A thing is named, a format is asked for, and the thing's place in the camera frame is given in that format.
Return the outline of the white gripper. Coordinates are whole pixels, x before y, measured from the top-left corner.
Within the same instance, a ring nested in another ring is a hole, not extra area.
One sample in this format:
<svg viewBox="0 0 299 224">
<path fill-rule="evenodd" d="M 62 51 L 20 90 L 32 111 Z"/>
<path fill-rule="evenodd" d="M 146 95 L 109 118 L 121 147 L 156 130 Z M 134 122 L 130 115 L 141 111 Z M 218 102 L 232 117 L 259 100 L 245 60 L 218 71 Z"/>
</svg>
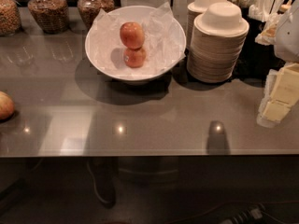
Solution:
<svg viewBox="0 0 299 224">
<path fill-rule="evenodd" d="M 257 123 L 273 128 L 290 113 L 299 101 L 299 0 L 281 16 L 276 29 L 275 55 L 286 63 L 266 77 Z"/>
</svg>

